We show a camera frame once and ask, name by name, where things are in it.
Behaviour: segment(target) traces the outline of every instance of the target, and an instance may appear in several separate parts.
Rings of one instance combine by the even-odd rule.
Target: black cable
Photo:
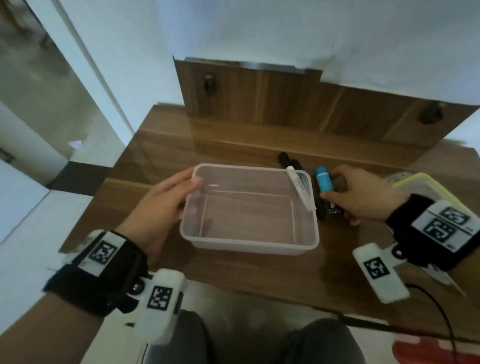
[[[416,288],[417,290],[423,292],[428,298],[430,298],[433,301],[435,306],[437,306],[438,310],[442,314],[442,317],[444,318],[445,323],[447,325],[448,335],[450,337],[450,342],[452,343],[453,362],[455,364],[457,364],[458,363],[458,357],[457,357],[458,353],[456,351],[455,336],[453,334],[452,325],[450,324],[450,321],[448,320],[448,317],[447,317],[444,309],[442,308],[442,306],[440,306],[440,304],[437,302],[437,300],[431,294],[429,294],[424,288],[422,288],[420,286],[417,286],[416,284],[413,284],[413,283],[405,283],[405,286],[408,287],[408,288]]]

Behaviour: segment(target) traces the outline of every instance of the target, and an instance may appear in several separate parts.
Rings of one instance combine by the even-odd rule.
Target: wood grain
[[[179,107],[154,107],[62,250],[74,247],[93,229],[114,229],[151,184],[190,165],[279,167],[277,155],[285,150],[309,173],[320,165],[333,168],[347,162],[383,176],[414,165],[429,172],[432,158],[448,155],[447,163],[469,165],[461,176],[434,168],[448,188],[465,191],[461,197],[467,199],[480,181],[480,161],[469,148],[440,145],[435,151],[340,135],[312,136],[287,127],[191,118]],[[464,202],[470,207],[471,200]],[[354,228],[343,219],[330,220],[319,223],[319,234],[318,248],[300,256],[256,255],[196,249],[181,238],[176,225],[156,267],[177,269],[188,279],[229,290],[376,317],[399,328],[447,336],[442,317],[428,299],[414,293],[408,300],[381,304],[361,274],[351,252],[371,241],[389,245],[393,238],[382,224],[364,222]],[[441,303],[459,338],[480,341],[480,312],[469,300],[436,284],[417,267],[404,265],[399,272],[404,281],[421,285]]]
[[[190,116],[239,123],[432,146],[478,108],[444,103],[444,118],[424,125],[420,115],[432,100],[320,82],[321,71],[252,70],[214,61],[175,61],[175,67]],[[211,95],[204,89],[206,74],[215,78]]]

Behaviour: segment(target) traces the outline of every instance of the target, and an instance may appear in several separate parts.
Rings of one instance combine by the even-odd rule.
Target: blue glue stick
[[[332,191],[333,185],[328,175],[327,168],[325,167],[318,167],[315,171],[315,176],[317,178],[318,186],[320,188],[320,193],[323,191]],[[329,217],[332,215],[343,214],[343,209],[338,207],[335,204],[331,204],[326,200],[322,200],[324,202],[325,207],[325,217]]]

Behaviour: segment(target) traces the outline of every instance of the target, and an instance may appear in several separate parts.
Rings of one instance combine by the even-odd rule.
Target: wooden table
[[[308,173],[348,163],[388,176],[427,171],[476,213],[480,212],[480,160],[470,148],[441,143],[415,146],[359,140],[294,129],[189,118],[180,107],[155,106],[62,247],[67,251],[93,229],[114,229],[148,188],[201,162],[279,168],[278,153],[298,159]],[[318,248],[297,257],[194,248],[174,226],[158,267],[188,279],[309,305],[331,312],[375,317],[402,330],[447,336],[440,313],[420,292],[390,305],[380,303],[352,256],[359,245],[393,241],[382,224],[349,226],[343,219],[319,222]],[[427,289],[442,304],[458,338],[480,341],[480,312],[433,281],[420,268],[402,265],[405,282]]]

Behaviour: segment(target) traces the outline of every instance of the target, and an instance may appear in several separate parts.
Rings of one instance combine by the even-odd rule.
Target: person's right hand
[[[360,219],[386,221],[409,197],[377,175],[360,168],[341,165],[329,174],[332,180],[342,177],[339,192],[323,191],[320,197],[342,207],[354,226],[360,223]]]

